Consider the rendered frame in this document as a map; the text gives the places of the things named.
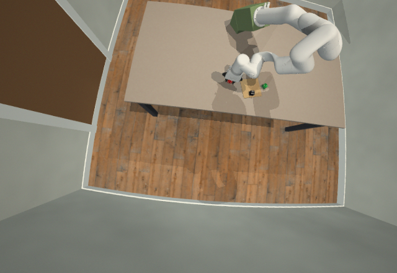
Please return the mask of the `tan flat mat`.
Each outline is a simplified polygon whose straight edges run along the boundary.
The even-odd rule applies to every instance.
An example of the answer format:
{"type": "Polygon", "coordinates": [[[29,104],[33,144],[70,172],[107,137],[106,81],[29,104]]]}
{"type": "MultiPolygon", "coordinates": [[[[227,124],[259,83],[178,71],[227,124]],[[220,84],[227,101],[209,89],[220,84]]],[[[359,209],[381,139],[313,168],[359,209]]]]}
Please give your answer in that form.
{"type": "Polygon", "coordinates": [[[243,97],[244,98],[262,96],[258,78],[256,78],[256,79],[243,79],[242,81],[240,81],[240,83],[241,83],[241,88],[242,88],[242,92],[243,92],[243,97]],[[249,91],[250,90],[255,92],[255,94],[253,96],[249,95],[249,91]]]}

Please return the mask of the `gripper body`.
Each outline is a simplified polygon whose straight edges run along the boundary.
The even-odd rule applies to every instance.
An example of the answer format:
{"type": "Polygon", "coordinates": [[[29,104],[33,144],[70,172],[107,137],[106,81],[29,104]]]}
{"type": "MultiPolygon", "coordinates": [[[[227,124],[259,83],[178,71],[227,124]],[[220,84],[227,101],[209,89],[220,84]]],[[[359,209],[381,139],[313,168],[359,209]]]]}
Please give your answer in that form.
{"type": "Polygon", "coordinates": [[[242,76],[243,76],[243,73],[241,75],[239,75],[239,76],[234,75],[231,72],[231,68],[228,68],[228,70],[227,70],[227,72],[225,74],[225,78],[226,79],[234,81],[234,82],[239,82],[241,80],[242,76]]]}

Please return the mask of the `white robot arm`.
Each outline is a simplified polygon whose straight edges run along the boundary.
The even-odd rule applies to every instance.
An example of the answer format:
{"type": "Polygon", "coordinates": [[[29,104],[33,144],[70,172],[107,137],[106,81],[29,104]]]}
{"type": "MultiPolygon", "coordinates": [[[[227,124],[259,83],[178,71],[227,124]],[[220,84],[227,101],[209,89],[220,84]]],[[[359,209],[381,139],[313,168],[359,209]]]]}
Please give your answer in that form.
{"type": "Polygon", "coordinates": [[[244,72],[250,78],[256,79],[266,61],[274,62],[277,74],[305,74],[314,68],[313,53],[316,50],[319,56],[327,61],[339,56],[342,49],[342,37],[333,23],[316,14],[306,13],[296,4],[273,8],[269,6],[270,2],[267,5],[265,2],[264,6],[254,11],[253,19],[258,27],[266,24],[289,24],[308,35],[291,49],[290,56],[279,57],[269,51],[255,53],[251,59],[245,54],[238,55],[233,65],[229,66],[234,75],[239,76],[244,72]]]}

